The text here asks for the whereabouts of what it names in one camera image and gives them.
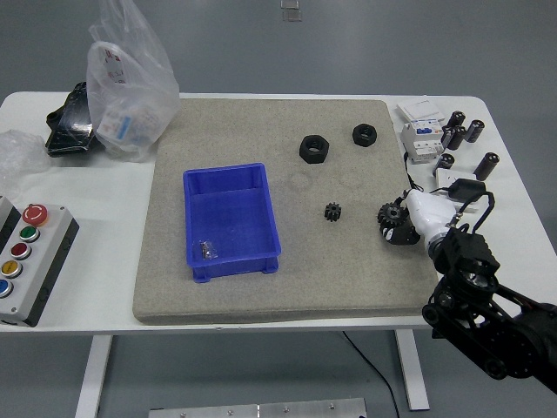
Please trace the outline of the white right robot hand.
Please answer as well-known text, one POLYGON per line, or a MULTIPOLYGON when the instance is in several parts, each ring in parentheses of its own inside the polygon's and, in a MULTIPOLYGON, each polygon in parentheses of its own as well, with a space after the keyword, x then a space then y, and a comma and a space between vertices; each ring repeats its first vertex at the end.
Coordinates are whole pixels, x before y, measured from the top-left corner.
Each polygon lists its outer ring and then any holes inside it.
POLYGON ((384 204, 378 212, 379 231, 395 246, 418 244, 426 248, 443 240, 456 214, 453 204, 440 196, 412 189, 384 204))

